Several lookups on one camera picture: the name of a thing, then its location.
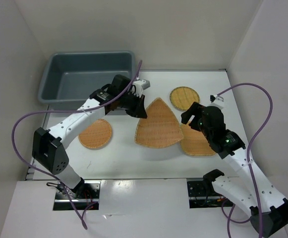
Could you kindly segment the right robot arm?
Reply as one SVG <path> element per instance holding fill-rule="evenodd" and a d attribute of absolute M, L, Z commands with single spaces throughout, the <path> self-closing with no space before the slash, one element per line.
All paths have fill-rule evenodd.
<path fill-rule="evenodd" d="M 211 149 L 245 184 L 245 187 L 240 187 L 215 169 L 203 176 L 202 187 L 206 194 L 225 196 L 249 216 L 253 228 L 264 238 L 288 224 L 288 198 L 272 185 L 252 157 L 247 155 L 241 138 L 226 128 L 224 115 L 217 105 L 206 107 L 194 102 L 182 113 L 181 122 L 201 132 Z"/>

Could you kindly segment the triangular orange woven tray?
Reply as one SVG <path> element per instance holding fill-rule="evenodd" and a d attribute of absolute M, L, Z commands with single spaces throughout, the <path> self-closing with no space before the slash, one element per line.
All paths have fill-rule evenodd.
<path fill-rule="evenodd" d="M 176 116 L 161 98 L 156 98 L 146 108 L 146 113 L 147 118 L 140 119 L 136 127 L 136 144 L 161 149 L 183 140 Z"/>

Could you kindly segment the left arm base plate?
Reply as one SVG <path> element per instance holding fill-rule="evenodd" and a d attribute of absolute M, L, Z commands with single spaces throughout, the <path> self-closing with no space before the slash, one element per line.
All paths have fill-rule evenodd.
<path fill-rule="evenodd" d="M 79 211 L 83 211 L 85 208 L 87 208 L 87 210 L 99 210 L 101 181 L 86 180 L 85 184 L 87 186 L 86 191 L 80 192 L 78 195 L 69 189 L 67 190 L 73 204 Z M 54 211 L 73 210 L 68 196 L 59 183 L 47 182 L 46 186 L 56 189 L 53 205 Z"/>

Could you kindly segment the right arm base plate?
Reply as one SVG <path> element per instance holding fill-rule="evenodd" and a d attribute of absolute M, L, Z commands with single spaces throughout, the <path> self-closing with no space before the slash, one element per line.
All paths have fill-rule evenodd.
<path fill-rule="evenodd" d="M 186 183 L 190 209 L 221 207 L 224 202 L 225 206 L 232 207 L 232 202 L 223 195 L 206 188 L 203 180 L 188 179 Z"/>

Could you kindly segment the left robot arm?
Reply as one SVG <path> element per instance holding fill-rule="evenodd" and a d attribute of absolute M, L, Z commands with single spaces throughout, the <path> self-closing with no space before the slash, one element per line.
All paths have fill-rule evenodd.
<path fill-rule="evenodd" d="M 71 142 L 95 121 L 116 109 L 134 118 L 147 118 L 144 108 L 144 90 L 148 80 L 117 74 L 112 83 L 94 91 L 85 103 L 70 116 L 49 129 L 38 128 L 33 137 L 33 158 L 66 186 L 66 192 L 79 198 L 89 186 L 69 164 L 66 149 Z"/>

